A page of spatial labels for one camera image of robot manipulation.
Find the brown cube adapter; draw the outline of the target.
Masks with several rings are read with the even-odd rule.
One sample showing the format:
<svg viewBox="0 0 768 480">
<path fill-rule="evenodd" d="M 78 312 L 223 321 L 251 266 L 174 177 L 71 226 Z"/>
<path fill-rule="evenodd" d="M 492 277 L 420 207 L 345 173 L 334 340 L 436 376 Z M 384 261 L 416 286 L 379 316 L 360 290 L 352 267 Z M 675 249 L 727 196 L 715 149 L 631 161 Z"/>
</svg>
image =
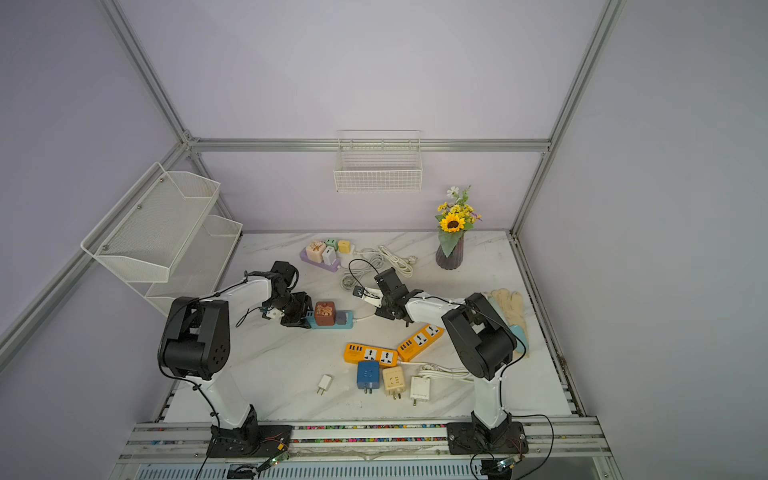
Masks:
<svg viewBox="0 0 768 480">
<path fill-rule="evenodd" d="M 331 327 L 336 324 L 336 306 L 333 301 L 319 301 L 314 308 L 314 319 L 318 327 Z"/>
</svg>

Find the teal power strip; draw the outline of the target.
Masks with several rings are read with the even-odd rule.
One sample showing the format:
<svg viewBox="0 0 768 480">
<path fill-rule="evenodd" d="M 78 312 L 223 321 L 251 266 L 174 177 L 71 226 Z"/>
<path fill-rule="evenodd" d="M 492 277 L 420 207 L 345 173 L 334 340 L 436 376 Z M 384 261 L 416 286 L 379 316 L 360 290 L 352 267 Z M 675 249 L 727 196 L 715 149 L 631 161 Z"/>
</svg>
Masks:
<svg viewBox="0 0 768 480">
<path fill-rule="evenodd" d="M 311 329 L 319 330 L 349 330 L 354 326 L 354 312 L 349 310 L 338 310 L 336 312 L 335 320 L 332 325 L 319 325 L 314 317 L 313 313 L 310 313 L 306 320 L 308 321 Z"/>
</svg>

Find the orange power strip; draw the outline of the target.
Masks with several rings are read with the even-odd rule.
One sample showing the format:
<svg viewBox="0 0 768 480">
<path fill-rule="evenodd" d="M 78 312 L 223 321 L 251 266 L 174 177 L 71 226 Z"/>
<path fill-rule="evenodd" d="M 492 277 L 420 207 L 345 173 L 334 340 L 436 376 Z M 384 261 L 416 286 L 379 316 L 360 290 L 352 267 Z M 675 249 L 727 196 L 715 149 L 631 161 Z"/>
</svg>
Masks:
<svg viewBox="0 0 768 480">
<path fill-rule="evenodd" d="M 416 334 L 404 340 L 397 347 L 399 359 L 404 362 L 410 362 L 419 354 L 424 352 L 444 334 L 445 330 L 433 324 L 427 324 Z"/>
<path fill-rule="evenodd" d="M 350 364 L 368 361 L 376 362 L 383 368 L 390 368 L 398 364 L 398 353 L 391 349 L 348 343 L 343 349 L 343 359 Z"/>
</svg>

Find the small white adapter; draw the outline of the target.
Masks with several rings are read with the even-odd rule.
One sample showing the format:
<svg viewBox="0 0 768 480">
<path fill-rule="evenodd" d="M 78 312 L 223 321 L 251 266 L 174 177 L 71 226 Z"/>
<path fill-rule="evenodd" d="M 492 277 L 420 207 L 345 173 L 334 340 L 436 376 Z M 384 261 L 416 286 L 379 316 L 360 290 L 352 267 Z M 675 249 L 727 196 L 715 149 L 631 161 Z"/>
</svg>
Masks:
<svg viewBox="0 0 768 480">
<path fill-rule="evenodd" d="M 325 265 L 334 265 L 338 260 L 336 249 L 332 246 L 326 246 L 325 250 L 322 252 L 322 260 Z"/>
</svg>

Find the small white plug charger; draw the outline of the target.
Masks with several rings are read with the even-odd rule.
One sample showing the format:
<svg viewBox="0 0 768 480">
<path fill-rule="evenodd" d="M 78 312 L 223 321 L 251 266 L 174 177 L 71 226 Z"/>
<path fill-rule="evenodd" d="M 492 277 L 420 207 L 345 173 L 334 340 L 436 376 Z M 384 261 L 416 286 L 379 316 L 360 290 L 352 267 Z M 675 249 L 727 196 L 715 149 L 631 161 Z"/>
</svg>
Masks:
<svg viewBox="0 0 768 480">
<path fill-rule="evenodd" d="M 331 375 L 323 374 L 317 385 L 317 394 L 323 395 L 329 389 L 332 381 L 333 377 Z"/>
</svg>

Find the beige cube adapter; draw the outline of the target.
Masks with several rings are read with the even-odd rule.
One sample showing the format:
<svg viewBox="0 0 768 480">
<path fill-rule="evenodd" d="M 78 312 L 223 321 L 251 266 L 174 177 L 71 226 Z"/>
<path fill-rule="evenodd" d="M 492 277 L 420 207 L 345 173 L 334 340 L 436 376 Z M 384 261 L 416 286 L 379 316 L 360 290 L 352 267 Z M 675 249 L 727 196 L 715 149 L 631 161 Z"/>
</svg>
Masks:
<svg viewBox="0 0 768 480">
<path fill-rule="evenodd" d="M 401 366 L 385 368 L 382 371 L 385 393 L 395 400 L 402 398 L 406 390 L 405 374 Z"/>
</svg>

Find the blue cube adapter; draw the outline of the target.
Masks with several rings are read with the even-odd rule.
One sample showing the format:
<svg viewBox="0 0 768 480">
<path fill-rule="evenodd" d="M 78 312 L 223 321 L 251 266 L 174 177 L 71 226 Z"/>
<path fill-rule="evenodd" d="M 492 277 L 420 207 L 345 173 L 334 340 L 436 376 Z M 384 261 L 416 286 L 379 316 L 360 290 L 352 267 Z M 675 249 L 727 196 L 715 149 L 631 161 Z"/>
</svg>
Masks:
<svg viewBox="0 0 768 480">
<path fill-rule="evenodd" d="M 365 394 L 372 394 L 380 388 L 380 364 L 377 361 L 361 361 L 357 364 L 357 388 Z"/>
</svg>

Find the pink white cube adapter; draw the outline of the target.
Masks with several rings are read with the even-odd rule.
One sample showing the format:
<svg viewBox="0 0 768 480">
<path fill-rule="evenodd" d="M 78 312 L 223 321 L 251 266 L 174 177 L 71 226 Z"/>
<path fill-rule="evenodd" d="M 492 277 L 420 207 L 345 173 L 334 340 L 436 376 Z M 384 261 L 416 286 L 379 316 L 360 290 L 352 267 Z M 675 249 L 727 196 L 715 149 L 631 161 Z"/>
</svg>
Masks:
<svg viewBox="0 0 768 480">
<path fill-rule="evenodd" d="M 311 262 L 322 264 L 322 252 L 325 250 L 326 246 L 324 241 L 311 241 L 304 250 L 307 259 Z"/>
</svg>

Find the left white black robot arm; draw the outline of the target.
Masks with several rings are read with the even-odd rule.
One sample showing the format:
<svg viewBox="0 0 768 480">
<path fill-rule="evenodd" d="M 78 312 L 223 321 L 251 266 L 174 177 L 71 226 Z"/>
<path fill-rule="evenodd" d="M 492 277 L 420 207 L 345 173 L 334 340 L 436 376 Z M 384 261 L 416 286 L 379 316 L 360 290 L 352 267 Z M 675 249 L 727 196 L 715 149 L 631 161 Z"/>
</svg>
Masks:
<svg viewBox="0 0 768 480">
<path fill-rule="evenodd" d="M 287 328 L 309 329 L 311 297 L 296 289 L 300 274 L 289 262 L 247 271 L 239 282 L 202 297 L 182 296 L 170 307 L 157 351 L 161 374 L 186 382 L 211 410 L 213 431 L 244 428 L 255 416 L 227 363 L 232 330 L 253 312 Z"/>
</svg>

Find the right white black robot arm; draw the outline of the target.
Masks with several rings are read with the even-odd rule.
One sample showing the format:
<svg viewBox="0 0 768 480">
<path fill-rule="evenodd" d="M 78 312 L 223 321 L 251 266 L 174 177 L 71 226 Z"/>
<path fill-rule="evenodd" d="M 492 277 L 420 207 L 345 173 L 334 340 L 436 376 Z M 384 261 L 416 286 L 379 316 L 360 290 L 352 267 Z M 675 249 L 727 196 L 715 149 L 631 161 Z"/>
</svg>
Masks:
<svg viewBox="0 0 768 480">
<path fill-rule="evenodd" d="M 482 293 L 448 300 L 421 290 L 409 289 L 389 268 L 374 276 L 377 287 L 363 295 L 376 307 L 376 315 L 406 324 L 426 323 L 448 334 L 465 370 L 473 377 L 476 435 L 491 442 L 509 429 L 511 416 L 502 406 L 504 369 L 514 363 L 522 340 Z"/>
</svg>

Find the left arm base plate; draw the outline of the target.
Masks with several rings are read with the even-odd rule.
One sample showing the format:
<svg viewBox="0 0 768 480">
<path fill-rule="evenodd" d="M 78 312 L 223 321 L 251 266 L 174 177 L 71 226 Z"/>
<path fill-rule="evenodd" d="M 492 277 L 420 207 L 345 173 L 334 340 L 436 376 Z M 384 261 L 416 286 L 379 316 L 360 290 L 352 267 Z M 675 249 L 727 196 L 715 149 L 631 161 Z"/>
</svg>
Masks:
<svg viewBox="0 0 768 480">
<path fill-rule="evenodd" d="M 240 429 L 212 426 L 207 456 L 214 459 L 276 457 L 288 450 L 293 430 L 290 425 L 261 425 Z"/>
</svg>

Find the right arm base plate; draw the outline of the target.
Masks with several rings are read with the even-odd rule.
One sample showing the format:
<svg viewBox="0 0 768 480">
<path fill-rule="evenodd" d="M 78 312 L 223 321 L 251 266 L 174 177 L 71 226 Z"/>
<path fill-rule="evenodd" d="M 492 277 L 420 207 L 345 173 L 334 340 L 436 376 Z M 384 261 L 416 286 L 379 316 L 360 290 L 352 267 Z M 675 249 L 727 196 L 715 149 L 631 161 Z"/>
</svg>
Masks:
<svg viewBox="0 0 768 480">
<path fill-rule="evenodd" d="M 525 455 L 529 452 L 527 435 L 520 422 L 506 421 L 494 429 L 487 429 L 480 423 L 451 422 L 446 429 L 451 455 Z"/>
</svg>

